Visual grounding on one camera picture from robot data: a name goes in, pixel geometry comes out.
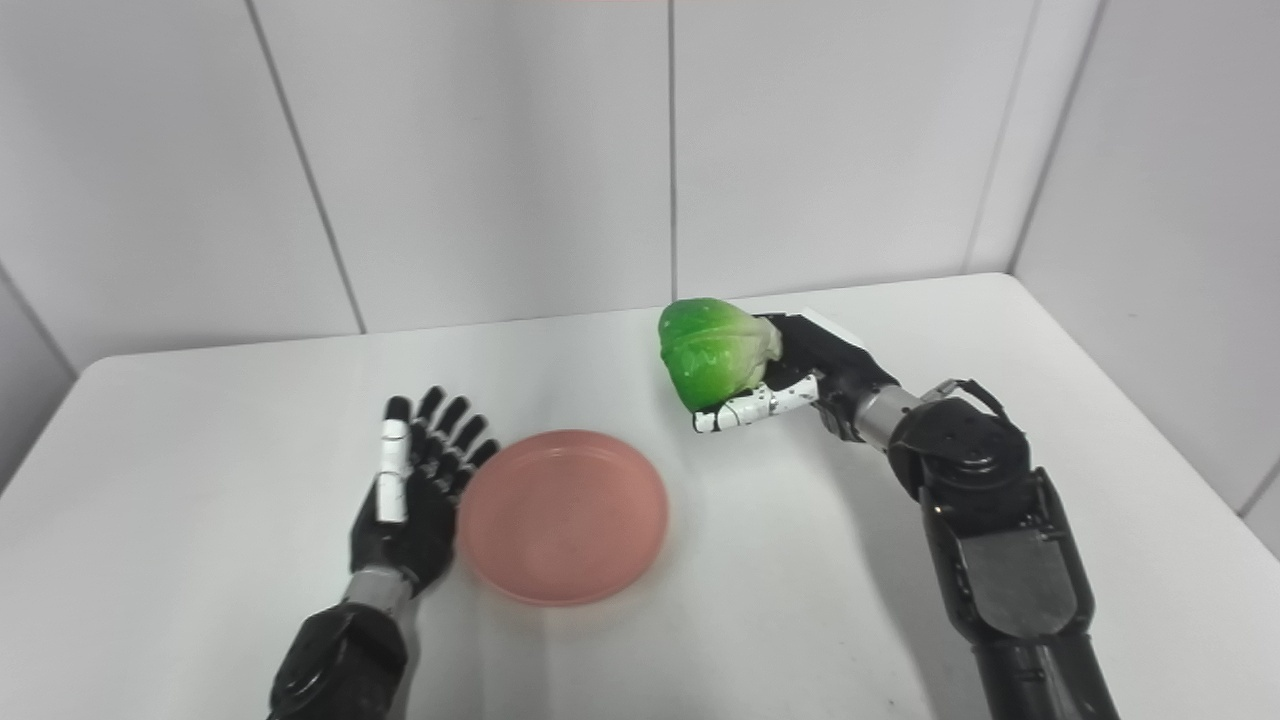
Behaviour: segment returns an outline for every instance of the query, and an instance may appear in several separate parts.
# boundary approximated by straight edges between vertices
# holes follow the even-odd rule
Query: white wall
[[[671,299],[664,3],[259,10],[371,331]]]
[[[0,263],[81,369],[356,331],[236,0],[0,5]]]
[[[74,369],[989,269],[1096,1],[6,3],[0,265]]]
[[[1033,6],[676,3],[680,295],[961,272]]]
[[[1270,0],[1110,3],[1016,265],[1236,511],[1280,460],[1277,37]]]
[[[0,269],[0,491],[70,386]]]

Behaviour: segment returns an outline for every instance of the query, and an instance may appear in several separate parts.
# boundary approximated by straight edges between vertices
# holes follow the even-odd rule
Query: panel seam
[[[1102,27],[1102,15],[1106,14],[1108,3],[1110,0],[1100,0],[1097,10],[1093,13],[1093,23],[1089,26],[1089,35],[1084,41],[1084,51],[1080,53],[1080,63],[1075,67],[1075,76],[1071,77],[1071,87],[1066,91],[1062,111],[1057,117],[1057,127],[1053,128],[1053,138],[1048,143],[1048,152],[1044,154],[1044,164],[1041,165],[1039,177],[1036,178],[1036,190],[1032,192],[1030,202],[1027,204],[1023,227],[1018,231],[1018,242],[1014,243],[1014,252],[1009,256],[1009,266],[1005,272],[1010,275],[1016,275],[1018,273],[1018,263],[1021,260],[1023,249],[1027,246],[1027,236],[1030,232],[1032,220],[1036,218],[1041,196],[1044,193],[1044,184],[1048,182],[1050,170],[1053,168],[1053,161],[1057,160],[1057,150],[1062,143],[1062,135],[1066,131],[1066,118],[1071,114],[1071,106],[1075,105],[1075,96],[1080,90],[1080,81],[1084,77],[1085,67],[1089,64],[1089,56],[1093,55],[1093,44],[1097,41],[1098,28]]]
[[[1262,482],[1258,483],[1258,487],[1253,488],[1253,492],[1249,493],[1249,497],[1244,500],[1244,505],[1242,505],[1240,511],[1236,512],[1236,515],[1239,515],[1242,520],[1245,519],[1249,515],[1249,512],[1253,511],[1253,506],[1256,506],[1258,501],[1262,500],[1262,496],[1266,495],[1268,489],[1271,489],[1271,486],[1276,484],[1276,479],[1280,479],[1280,457],[1276,457],[1275,465],[1271,465],[1271,469],[1267,470],[1265,475],[1262,475]]]
[[[1005,99],[1005,113],[1000,118],[1000,129],[996,133],[996,146],[991,154],[991,163],[987,164],[987,177],[983,179],[982,196],[978,201],[978,211],[973,218],[973,228],[969,231],[969,243],[965,246],[964,260],[960,264],[960,274],[968,274],[973,265],[973,251],[978,246],[978,232],[982,229],[982,220],[987,214],[987,202],[991,201],[991,187],[996,182],[996,169],[1000,167],[1000,155],[1005,150],[1005,137],[1009,135],[1009,119],[1014,114],[1014,105],[1018,102],[1018,90],[1023,82],[1023,70],[1027,68],[1027,56],[1030,55],[1032,36],[1036,35],[1036,23],[1039,19],[1041,4],[1036,0],[1032,5],[1030,18],[1027,22],[1027,33],[1023,37],[1023,46],[1018,51],[1018,65],[1014,68],[1012,85]]]
[[[9,274],[9,269],[4,266],[3,261],[0,261],[0,287],[9,291],[9,295],[13,296],[14,302],[18,305],[18,311],[27,318],[32,329],[36,331],[40,340],[49,347],[49,351],[54,354],[54,357],[56,357],[58,363],[61,364],[64,370],[67,370],[70,379],[74,380],[78,378],[79,373],[76,370],[76,366],[72,365],[72,361],[63,350],[63,346],[56,338],[54,338],[54,333],[49,332],[49,327],[45,325],[45,322],[36,313],[36,307],[27,300],[27,296],[22,293],[22,290],[18,287],[18,283],[14,282],[13,275]]]
[[[338,246],[338,236],[334,233],[333,223],[329,219],[329,211],[325,208],[324,197],[320,195],[320,184],[316,182],[315,172],[311,168],[311,160],[307,158],[306,147],[302,145],[302,133],[298,132],[298,123],[293,117],[293,109],[289,105],[289,99],[284,94],[284,82],[280,79],[280,72],[275,65],[275,56],[271,55],[271,46],[266,41],[266,31],[262,27],[262,20],[257,15],[257,5],[253,0],[244,0],[244,8],[248,10],[250,22],[253,23],[253,33],[257,36],[257,44],[262,49],[262,58],[266,60],[266,70],[271,76],[271,86],[275,88],[275,97],[280,102],[280,110],[284,113],[284,123],[289,128],[289,137],[293,140],[293,150],[298,154],[298,161],[302,164],[302,174],[307,179],[307,188],[311,191],[311,200],[315,202],[316,213],[320,215],[320,224],[324,227],[325,238],[329,241],[329,252],[333,255],[333,261],[338,266],[338,277],[342,279],[342,288],[347,293],[347,302],[351,305],[351,314],[356,319],[356,328],[360,334],[366,334],[369,329],[365,325],[365,316],[360,311],[360,301],[356,299],[356,290],[351,283],[351,274],[347,272],[347,263],[342,258],[342,249]]]

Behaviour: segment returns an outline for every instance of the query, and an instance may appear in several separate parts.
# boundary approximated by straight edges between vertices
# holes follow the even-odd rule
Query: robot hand
[[[408,664],[399,618],[453,559],[458,497],[498,451],[470,404],[431,388],[410,419],[393,397],[383,421],[381,468],[351,529],[351,583],[338,605],[308,618],[271,687],[273,720],[381,720]]]
[[[407,398],[387,402],[383,466],[351,529],[351,571],[394,570],[408,580],[412,596],[448,569],[458,497],[498,452],[498,442],[488,439],[468,456],[488,423],[472,415],[454,434],[470,402],[454,397],[436,419],[443,402],[444,391],[433,387],[412,420]]]
[[[759,316],[778,329],[782,356],[754,389],[694,413],[694,429],[813,405],[832,434],[884,452],[920,505],[942,600],[973,644],[992,716],[1119,717],[1088,635],[1093,593],[1066,512],[1000,402],[974,380],[916,397],[826,320]],[[947,397],[955,389],[987,411]]]

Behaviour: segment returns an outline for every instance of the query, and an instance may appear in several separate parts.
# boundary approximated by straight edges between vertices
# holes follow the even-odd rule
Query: silver cylindrical joint
[[[920,405],[920,398],[897,386],[882,386],[858,402],[854,429],[877,450],[888,447],[888,438],[906,414]]]
[[[371,566],[358,570],[351,577],[351,583],[347,585],[342,601],[367,605],[392,618],[399,618],[411,596],[412,588],[398,570]]]

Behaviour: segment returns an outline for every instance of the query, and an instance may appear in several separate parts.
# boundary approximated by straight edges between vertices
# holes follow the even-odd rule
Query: robot finger
[[[819,398],[818,378],[809,373],[785,387],[771,387],[762,382],[753,391],[744,392],[718,405],[694,413],[694,432],[714,433],[805,407]]]
[[[448,438],[453,434],[453,428],[458,424],[458,420],[462,419],[462,415],[465,415],[470,407],[471,402],[467,401],[465,396],[460,395],[454,397],[449,402],[448,407],[444,409],[444,413],[440,415],[440,421],[435,424],[436,434],[443,437],[447,442]]]
[[[435,415],[435,409],[444,402],[444,388],[435,386],[426,391],[422,396],[422,401],[417,405],[417,415],[413,418],[415,425],[431,427],[431,416]]]
[[[374,487],[378,498],[378,521],[403,523],[404,478],[408,474],[410,457],[410,401],[396,396],[387,401],[383,419],[381,460]]]
[[[495,439],[484,441],[484,443],[481,443],[480,447],[477,447],[476,451],[471,454],[471,457],[467,459],[466,464],[458,468],[458,470],[453,474],[453,484],[449,487],[449,495],[452,495],[453,497],[461,496],[462,491],[467,489],[467,483],[471,482],[471,478],[475,475],[476,470],[481,465],[488,462],[490,457],[497,455],[498,450],[499,450],[498,441]]]
[[[489,427],[484,415],[472,415],[470,420],[458,430],[458,437],[453,438],[453,447],[460,455],[466,455],[471,450],[471,443],[480,437],[480,433]]]

